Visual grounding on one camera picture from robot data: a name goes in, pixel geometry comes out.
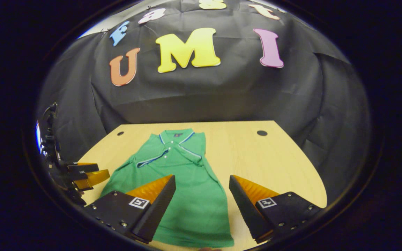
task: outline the letter m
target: letter m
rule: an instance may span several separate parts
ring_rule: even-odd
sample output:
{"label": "letter m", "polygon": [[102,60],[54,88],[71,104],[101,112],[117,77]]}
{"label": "letter m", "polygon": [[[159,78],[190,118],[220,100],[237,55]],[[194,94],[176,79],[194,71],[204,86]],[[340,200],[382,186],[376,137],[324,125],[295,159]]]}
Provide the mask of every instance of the letter m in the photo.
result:
{"label": "letter m", "polygon": [[161,65],[158,67],[158,72],[167,73],[176,69],[176,64],[172,62],[172,55],[181,67],[187,67],[193,51],[195,51],[195,58],[192,60],[194,67],[219,65],[221,61],[215,55],[213,43],[215,32],[213,28],[196,29],[186,43],[174,34],[158,38],[156,43],[161,46]]}

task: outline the orange letter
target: orange letter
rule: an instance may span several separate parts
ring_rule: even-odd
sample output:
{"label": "orange letter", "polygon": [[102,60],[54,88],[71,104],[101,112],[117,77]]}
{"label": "orange letter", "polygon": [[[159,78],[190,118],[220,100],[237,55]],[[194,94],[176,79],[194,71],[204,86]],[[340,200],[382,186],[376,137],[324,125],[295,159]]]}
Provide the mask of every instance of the orange letter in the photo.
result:
{"label": "orange letter", "polygon": [[122,60],[123,56],[120,55],[110,61],[111,82],[113,82],[115,86],[123,86],[133,80],[134,76],[136,75],[136,60],[137,53],[139,51],[139,48],[134,48],[126,53],[126,57],[128,57],[128,73],[125,76],[120,74],[120,61]]}
{"label": "orange letter", "polygon": [[274,20],[280,20],[280,18],[278,16],[271,15],[270,12],[273,12],[273,11],[268,8],[265,8],[261,5],[249,5],[249,6],[254,7],[258,11],[258,13],[262,14],[263,16],[266,16],[266,17],[268,17],[270,19],[274,19]]}

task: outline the pink letter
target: pink letter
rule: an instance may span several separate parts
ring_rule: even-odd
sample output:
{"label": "pink letter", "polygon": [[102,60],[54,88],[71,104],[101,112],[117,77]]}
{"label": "pink letter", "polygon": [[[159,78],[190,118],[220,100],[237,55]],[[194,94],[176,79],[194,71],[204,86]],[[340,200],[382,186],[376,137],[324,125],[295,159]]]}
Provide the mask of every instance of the pink letter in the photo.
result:
{"label": "pink letter", "polygon": [[283,61],[280,60],[276,43],[278,35],[269,30],[262,29],[254,29],[254,32],[260,36],[261,45],[263,46],[263,57],[260,59],[260,63],[269,67],[283,67]]}

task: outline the wooden table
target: wooden table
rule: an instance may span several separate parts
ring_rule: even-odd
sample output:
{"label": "wooden table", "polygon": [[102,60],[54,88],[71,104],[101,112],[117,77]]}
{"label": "wooden table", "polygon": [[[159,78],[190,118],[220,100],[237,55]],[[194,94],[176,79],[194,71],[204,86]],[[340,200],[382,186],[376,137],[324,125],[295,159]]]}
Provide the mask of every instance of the wooden table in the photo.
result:
{"label": "wooden table", "polygon": [[[206,134],[206,158],[225,189],[228,198],[230,232],[235,245],[222,248],[235,251],[257,246],[229,190],[229,176],[238,175],[278,193],[292,191],[316,204],[327,205],[327,194],[319,174],[302,150],[274,121],[194,122],[166,124],[123,124],[91,148],[79,162],[96,162],[110,175],[135,154],[150,134],[163,130],[193,129]],[[257,134],[264,130],[266,136]],[[90,204],[99,198],[107,180],[86,191]],[[198,250],[152,241],[163,250]]]}

